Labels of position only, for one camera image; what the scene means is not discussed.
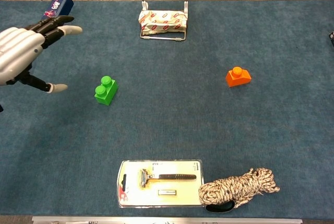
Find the green lego block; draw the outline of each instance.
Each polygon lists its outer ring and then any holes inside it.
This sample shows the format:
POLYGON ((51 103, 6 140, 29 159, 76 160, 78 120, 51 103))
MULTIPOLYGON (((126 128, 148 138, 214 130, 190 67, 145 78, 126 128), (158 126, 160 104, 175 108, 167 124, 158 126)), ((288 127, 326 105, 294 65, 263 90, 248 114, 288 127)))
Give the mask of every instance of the green lego block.
POLYGON ((111 79, 109 76, 103 76, 101 85, 95 89, 95 98, 101 104, 110 105, 117 89, 118 85, 116 80, 111 79))

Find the blue cardboard box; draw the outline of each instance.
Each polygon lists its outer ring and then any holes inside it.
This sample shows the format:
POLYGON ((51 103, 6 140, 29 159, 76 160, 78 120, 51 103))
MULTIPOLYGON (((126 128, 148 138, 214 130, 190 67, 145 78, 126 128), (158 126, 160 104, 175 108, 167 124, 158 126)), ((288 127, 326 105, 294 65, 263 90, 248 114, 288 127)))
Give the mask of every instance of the blue cardboard box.
POLYGON ((43 14, 42 20, 59 15, 69 15, 73 7, 72 0, 51 0, 48 8, 43 14))

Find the black razor handle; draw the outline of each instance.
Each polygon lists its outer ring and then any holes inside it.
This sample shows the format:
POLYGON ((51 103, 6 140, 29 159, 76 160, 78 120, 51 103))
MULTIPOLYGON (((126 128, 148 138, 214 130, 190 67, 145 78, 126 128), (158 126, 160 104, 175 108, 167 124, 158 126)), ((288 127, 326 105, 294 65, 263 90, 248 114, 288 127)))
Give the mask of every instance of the black razor handle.
POLYGON ((159 179, 163 180, 195 180, 194 174, 160 174, 159 179))

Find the metal stand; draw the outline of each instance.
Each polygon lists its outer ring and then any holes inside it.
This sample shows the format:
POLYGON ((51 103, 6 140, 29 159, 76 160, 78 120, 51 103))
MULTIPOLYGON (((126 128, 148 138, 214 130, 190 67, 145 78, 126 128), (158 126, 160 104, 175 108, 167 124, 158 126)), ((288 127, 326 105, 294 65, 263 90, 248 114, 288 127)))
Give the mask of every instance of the metal stand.
MULTIPOLYGON (((148 3, 145 0, 141 0, 141 5, 142 5, 142 11, 147 11, 148 10, 148 3)), ((186 18, 188 18, 188 0, 184 1, 184 10, 183 13, 185 14, 186 18)), ((140 37, 145 40, 149 39, 156 39, 156 40, 175 40, 175 41, 183 41, 186 39, 186 31, 183 32, 184 37, 183 38, 164 38, 164 37, 152 37, 152 36, 146 36, 143 35, 142 29, 140 31, 140 37)))

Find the coiled rope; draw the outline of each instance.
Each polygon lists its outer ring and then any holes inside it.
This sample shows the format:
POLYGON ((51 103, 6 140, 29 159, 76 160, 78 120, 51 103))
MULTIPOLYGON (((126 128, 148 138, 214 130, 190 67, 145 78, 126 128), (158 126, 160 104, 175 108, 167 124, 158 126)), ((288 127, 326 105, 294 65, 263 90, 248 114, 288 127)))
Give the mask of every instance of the coiled rope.
POLYGON ((251 168, 243 176, 232 176, 206 183, 199 188, 198 193, 203 205, 220 205, 234 201, 234 208, 237 208, 248 203, 256 194, 278 191, 280 188, 276 186, 271 170, 251 168))

